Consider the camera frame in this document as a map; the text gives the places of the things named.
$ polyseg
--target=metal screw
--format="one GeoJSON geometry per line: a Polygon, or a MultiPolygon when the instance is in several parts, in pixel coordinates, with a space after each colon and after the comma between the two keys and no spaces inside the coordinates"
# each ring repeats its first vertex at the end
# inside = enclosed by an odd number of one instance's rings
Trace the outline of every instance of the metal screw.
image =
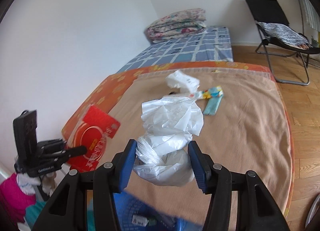
{"type": "Polygon", "coordinates": [[[76,169],[70,170],[69,171],[69,175],[74,176],[78,173],[78,171],[76,169]]]}
{"type": "Polygon", "coordinates": [[[248,171],[248,176],[255,177],[257,174],[253,170],[248,171]]]}
{"type": "Polygon", "coordinates": [[[109,169],[113,166],[112,162],[106,162],[105,164],[103,164],[103,166],[106,168],[106,169],[109,169]]]}
{"type": "Polygon", "coordinates": [[[221,170],[221,169],[222,169],[222,166],[221,166],[221,164],[215,163],[215,164],[213,165],[213,168],[214,168],[215,170],[221,170]]]}

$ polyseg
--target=brown blanket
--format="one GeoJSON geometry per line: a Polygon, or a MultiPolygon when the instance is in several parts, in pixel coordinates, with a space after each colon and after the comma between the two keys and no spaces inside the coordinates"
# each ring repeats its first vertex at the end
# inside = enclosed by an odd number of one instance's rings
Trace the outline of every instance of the brown blanket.
{"type": "MultiPolygon", "coordinates": [[[[200,135],[194,136],[201,151],[230,171],[254,170],[284,212],[291,183],[289,126],[276,85],[257,75],[232,73],[187,73],[200,80],[200,90],[221,85],[224,97],[215,116],[204,116],[200,135]]],[[[144,133],[141,103],[160,99],[172,91],[166,75],[141,77],[133,82],[110,115],[121,122],[99,166],[121,152],[129,139],[144,133]]],[[[207,100],[198,100],[203,111],[207,100]]],[[[132,172],[126,191],[163,213],[203,224],[210,195],[198,189],[195,179],[183,187],[155,186],[132,172]]],[[[233,194],[230,230],[236,222],[233,194]]]]}

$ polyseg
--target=chair backrest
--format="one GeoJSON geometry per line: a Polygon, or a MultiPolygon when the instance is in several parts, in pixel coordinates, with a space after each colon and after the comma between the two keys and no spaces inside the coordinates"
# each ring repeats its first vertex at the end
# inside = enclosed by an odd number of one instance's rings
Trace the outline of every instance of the chair backrest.
{"type": "Polygon", "coordinates": [[[255,21],[265,23],[280,23],[289,26],[277,0],[245,0],[255,21]]]}

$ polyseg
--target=folding chair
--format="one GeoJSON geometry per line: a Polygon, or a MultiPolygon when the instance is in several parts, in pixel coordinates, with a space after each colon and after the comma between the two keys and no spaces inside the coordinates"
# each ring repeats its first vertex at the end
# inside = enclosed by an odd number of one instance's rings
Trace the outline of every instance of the folding chair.
{"type": "Polygon", "coordinates": [[[310,83],[308,70],[307,70],[308,64],[309,64],[309,55],[319,54],[320,48],[311,47],[308,50],[294,48],[294,47],[291,47],[291,46],[283,43],[281,40],[279,40],[275,37],[268,36],[266,31],[257,22],[280,23],[280,24],[284,24],[286,26],[289,26],[289,21],[288,21],[287,17],[285,16],[285,14],[284,14],[284,12],[283,12],[282,8],[280,7],[277,0],[245,0],[245,1],[247,2],[247,5],[249,6],[249,9],[251,11],[251,14],[252,14],[254,20],[256,21],[259,36],[261,38],[261,43],[257,47],[257,49],[255,50],[255,52],[258,54],[265,54],[267,56],[269,68],[270,68],[271,73],[273,74],[274,78],[276,79],[276,81],[279,83],[286,83],[286,84],[297,84],[297,85],[304,85],[304,86],[308,85],[310,83]],[[276,45],[276,46],[279,46],[284,49],[292,50],[292,51],[294,51],[294,53],[291,55],[283,55],[280,53],[269,53],[266,48],[266,46],[268,46],[269,44],[276,45]],[[263,46],[264,52],[259,51],[261,46],[263,46]],[[305,63],[301,53],[307,55],[306,63],[305,63]],[[307,74],[308,81],[305,83],[305,82],[278,79],[273,73],[273,69],[272,69],[271,61],[270,61],[270,57],[269,57],[270,55],[271,56],[281,56],[281,57],[291,57],[291,56],[296,55],[297,57],[298,56],[301,57],[304,69],[307,74]]]}

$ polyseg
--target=blue gripper pad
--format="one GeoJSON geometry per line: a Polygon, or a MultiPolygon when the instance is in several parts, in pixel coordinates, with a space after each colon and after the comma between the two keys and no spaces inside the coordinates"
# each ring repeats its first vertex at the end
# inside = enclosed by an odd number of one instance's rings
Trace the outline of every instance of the blue gripper pad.
{"type": "Polygon", "coordinates": [[[118,187],[120,191],[123,191],[123,189],[128,185],[133,164],[136,159],[136,147],[137,141],[130,139],[126,148],[121,154],[119,162],[117,163],[116,171],[119,173],[118,187]]]}
{"type": "Polygon", "coordinates": [[[188,154],[198,187],[203,193],[206,193],[207,181],[211,178],[211,169],[195,141],[189,142],[188,154]]]}

